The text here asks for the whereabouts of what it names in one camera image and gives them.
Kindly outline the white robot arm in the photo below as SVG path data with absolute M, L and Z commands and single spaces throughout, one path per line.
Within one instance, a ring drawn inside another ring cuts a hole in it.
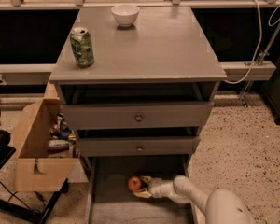
M 227 189 L 217 189 L 207 195 L 184 175 L 173 180 L 151 176 L 139 176 L 139 179 L 146 185 L 133 190 L 134 196 L 193 203 L 205 216 L 205 224 L 256 224 L 240 197 Z

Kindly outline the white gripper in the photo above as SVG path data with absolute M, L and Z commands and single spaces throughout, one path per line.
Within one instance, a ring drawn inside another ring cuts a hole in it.
M 161 198 L 161 178 L 152 178 L 151 176 L 140 176 L 140 179 L 148 185 L 148 188 L 141 188 L 133 191 L 133 195 L 138 198 Z

